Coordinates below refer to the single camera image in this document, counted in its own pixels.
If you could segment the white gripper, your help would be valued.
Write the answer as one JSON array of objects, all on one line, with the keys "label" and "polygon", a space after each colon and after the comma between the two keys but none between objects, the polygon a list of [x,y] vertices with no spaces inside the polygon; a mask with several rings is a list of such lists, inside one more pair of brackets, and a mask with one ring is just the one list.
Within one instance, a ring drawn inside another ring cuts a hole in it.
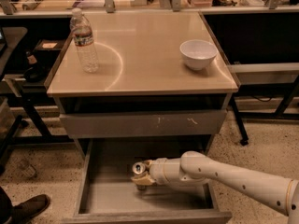
[{"label": "white gripper", "polygon": [[186,174],[180,165],[180,158],[143,161],[149,174],[135,175],[132,181],[140,186],[151,186],[155,182],[158,185],[174,186],[181,181],[186,181]]}]

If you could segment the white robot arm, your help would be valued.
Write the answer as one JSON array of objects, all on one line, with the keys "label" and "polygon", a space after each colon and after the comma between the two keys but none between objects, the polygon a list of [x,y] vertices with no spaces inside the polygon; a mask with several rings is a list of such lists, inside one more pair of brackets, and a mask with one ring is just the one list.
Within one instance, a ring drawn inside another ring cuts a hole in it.
[{"label": "white robot arm", "polygon": [[140,161],[132,171],[132,181],[138,186],[164,185],[180,191],[194,191],[212,179],[286,216],[288,224],[299,224],[296,179],[214,161],[196,151],[175,159]]}]

